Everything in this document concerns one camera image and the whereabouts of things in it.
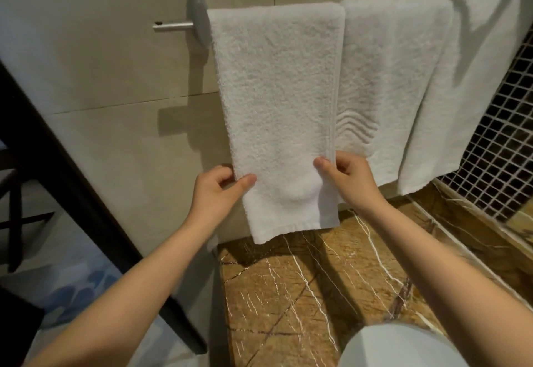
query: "white towel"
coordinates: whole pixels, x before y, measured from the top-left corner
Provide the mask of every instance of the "white towel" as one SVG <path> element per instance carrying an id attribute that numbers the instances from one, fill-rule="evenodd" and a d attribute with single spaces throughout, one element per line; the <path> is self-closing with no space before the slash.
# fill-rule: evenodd
<path id="1" fill-rule="evenodd" d="M 404 156 L 398 193 L 459 168 L 533 21 L 533 0 L 452 0 L 455 19 Z"/>
<path id="2" fill-rule="evenodd" d="M 395 181 L 453 17 L 449 0 L 344 0 L 337 149 L 368 158 L 378 186 Z"/>
<path id="3" fill-rule="evenodd" d="M 338 225 L 336 190 L 313 166 L 335 157 L 344 10 L 335 3 L 217 9 L 218 85 L 237 177 L 257 244 Z"/>

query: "door frame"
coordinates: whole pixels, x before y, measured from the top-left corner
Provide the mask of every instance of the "door frame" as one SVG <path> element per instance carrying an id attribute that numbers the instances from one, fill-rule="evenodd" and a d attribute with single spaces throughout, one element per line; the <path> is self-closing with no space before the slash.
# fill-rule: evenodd
<path id="1" fill-rule="evenodd" d="M 120 272 L 127 272 L 142 259 L 2 62 L 0 140 L 19 165 L 43 185 Z M 165 301 L 159 315 L 195 354 L 207 352 L 205 340 L 173 298 Z"/>

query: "towel bar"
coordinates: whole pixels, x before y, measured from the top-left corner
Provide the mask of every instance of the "towel bar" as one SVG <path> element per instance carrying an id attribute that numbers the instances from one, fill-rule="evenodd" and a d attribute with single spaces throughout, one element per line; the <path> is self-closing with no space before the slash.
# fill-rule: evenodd
<path id="1" fill-rule="evenodd" d="M 205 0 L 187 0 L 187 20 L 183 22 L 160 22 L 152 26 L 155 32 L 194 30 L 196 39 L 204 48 L 211 47 L 211 23 Z"/>

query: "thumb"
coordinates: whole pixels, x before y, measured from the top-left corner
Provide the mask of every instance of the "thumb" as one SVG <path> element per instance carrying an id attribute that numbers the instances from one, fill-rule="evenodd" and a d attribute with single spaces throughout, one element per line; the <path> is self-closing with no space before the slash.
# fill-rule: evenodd
<path id="1" fill-rule="evenodd" d="M 225 191 L 226 195 L 231 198 L 233 203 L 240 199 L 249 189 L 254 187 L 257 176 L 249 173 L 237 180 L 233 186 Z"/>
<path id="2" fill-rule="evenodd" d="M 328 161 L 327 159 L 323 158 L 322 156 L 319 156 L 318 158 L 315 158 L 313 161 L 313 165 L 318 169 L 318 171 L 322 175 L 327 175 L 332 179 L 332 181 L 339 186 L 344 178 L 347 178 L 345 174 L 337 170 L 337 167 Z"/>

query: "forearm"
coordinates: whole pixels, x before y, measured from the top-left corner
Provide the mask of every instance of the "forearm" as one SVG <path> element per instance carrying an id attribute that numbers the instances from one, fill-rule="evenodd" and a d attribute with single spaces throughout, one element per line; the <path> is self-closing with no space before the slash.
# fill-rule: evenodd
<path id="1" fill-rule="evenodd" d="M 361 215 L 471 365 L 533 365 L 533 313 L 384 200 Z"/>
<path id="2" fill-rule="evenodd" d="M 210 231 L 183 226 L 136 264 L 30 363 L 126 365 Z"/>

